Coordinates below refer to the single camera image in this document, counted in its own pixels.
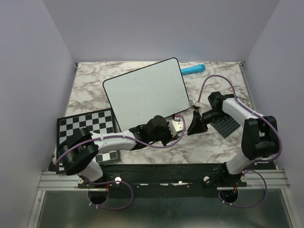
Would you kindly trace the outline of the black framed whiteboard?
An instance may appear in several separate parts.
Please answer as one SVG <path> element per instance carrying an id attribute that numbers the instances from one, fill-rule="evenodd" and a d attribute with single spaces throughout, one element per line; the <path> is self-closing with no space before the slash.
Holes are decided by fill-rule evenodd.
<path id="1" fill-rule="evenodd" d="M 106 97 L 123 132 L 156 115 L 169 117 L 189 108 L 179 62 L 170 58 L 103 82 Z"/>

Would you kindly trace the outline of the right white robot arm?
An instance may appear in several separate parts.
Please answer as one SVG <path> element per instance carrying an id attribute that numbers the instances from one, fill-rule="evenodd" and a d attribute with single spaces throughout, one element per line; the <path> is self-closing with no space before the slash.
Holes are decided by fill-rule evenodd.
<path id="1" fill-rule="evenodd" d="M 279 152 L 276 119 L 273 116 L 265 116 L 264 119 L 263 116 L 258 117 L 258 113 L 237 101 L 233 94 L 212 92 L 208 101 L 211 109 L 201 113 L 201 103 L 190 100 L 190 108 L 194 111 L 187 135 L 204 133 L 209 124 L 218 124 L 224 120 L 232 120 L 243 127 L 241 152 L 226 162 L 224 171 L 218 175 L 219 182 L 229 186 L 235 182 L 235 175 L 240 174 L 247 166 Z"/>

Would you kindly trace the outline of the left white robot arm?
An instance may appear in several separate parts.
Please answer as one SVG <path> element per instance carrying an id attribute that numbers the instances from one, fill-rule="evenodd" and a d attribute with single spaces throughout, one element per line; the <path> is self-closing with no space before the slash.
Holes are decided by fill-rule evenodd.
<path id="1" fill-rule="evenodd" d="M 160 115 L 154 116 L 146 124 L 141 124 L 120 133 L 91 133 L 87 128 L 77 129 L 73 135 L 63 141 L 57 149 L 59 156 L 54 165 L 63 168 L 66 175 L 84 171 L 92 164 L 95 156 L 113 151 L 134 151 L 145 147 L 168 148 L 171 141 L 178 139 L 184 124 L 179 117 L 166 120 Z"/>

